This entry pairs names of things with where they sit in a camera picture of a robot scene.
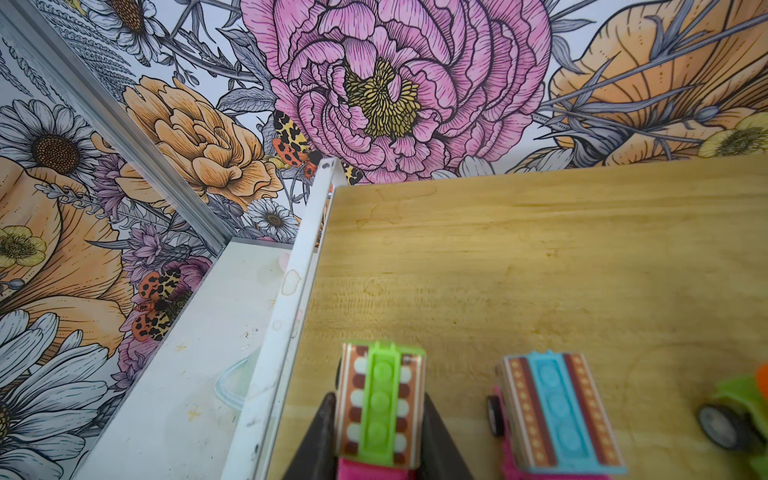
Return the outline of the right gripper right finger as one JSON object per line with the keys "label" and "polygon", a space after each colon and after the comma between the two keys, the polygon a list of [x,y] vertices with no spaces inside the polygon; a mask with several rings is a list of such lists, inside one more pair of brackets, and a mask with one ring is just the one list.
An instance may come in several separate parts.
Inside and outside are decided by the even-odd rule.
{"label": "right gripper right finger", "polygon": [[473,479],[473,475],[428,394],[424,397],[421,431],[421,466],[417,470],[417,479]]}

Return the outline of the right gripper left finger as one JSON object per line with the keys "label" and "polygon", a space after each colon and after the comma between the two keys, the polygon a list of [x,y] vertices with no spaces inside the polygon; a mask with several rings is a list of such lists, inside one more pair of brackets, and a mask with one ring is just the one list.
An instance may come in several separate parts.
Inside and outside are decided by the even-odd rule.
{"label": "right gripper left finger", "polygon": [[336,395],[328,392],[290,461],[283,480],[333,480],[336,478],[334,419]]}

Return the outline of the pink car blue roof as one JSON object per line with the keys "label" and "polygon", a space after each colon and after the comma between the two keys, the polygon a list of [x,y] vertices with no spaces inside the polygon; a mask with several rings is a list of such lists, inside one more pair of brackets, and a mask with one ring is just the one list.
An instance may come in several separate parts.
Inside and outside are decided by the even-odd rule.
{"label": "pink car blue roof", "polygon": [[495,372],[488,423],[503,440],[505,479],[612,479],[627,473],[582,354],[506,355]]}

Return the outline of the orange car green base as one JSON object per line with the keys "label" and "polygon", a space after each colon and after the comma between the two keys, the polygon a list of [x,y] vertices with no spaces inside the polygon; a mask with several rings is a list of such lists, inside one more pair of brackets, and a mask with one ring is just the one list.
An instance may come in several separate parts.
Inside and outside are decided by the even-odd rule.
{"label": "orange car green base", "polygon": [[767,478],[767,363],[755,373],[716,384],[696,421],[708,440],[722,450],[748,457],[760,479]]}

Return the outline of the pink car green roof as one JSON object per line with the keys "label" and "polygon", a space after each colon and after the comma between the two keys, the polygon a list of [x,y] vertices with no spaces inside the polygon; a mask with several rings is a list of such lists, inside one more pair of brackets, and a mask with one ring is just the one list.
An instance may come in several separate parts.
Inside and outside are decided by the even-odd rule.
{"label": "pink car green roof", "polygon": [[391,341],[347,341],[336,381],[339,479],[415,479],[421,466],[427,355]]}

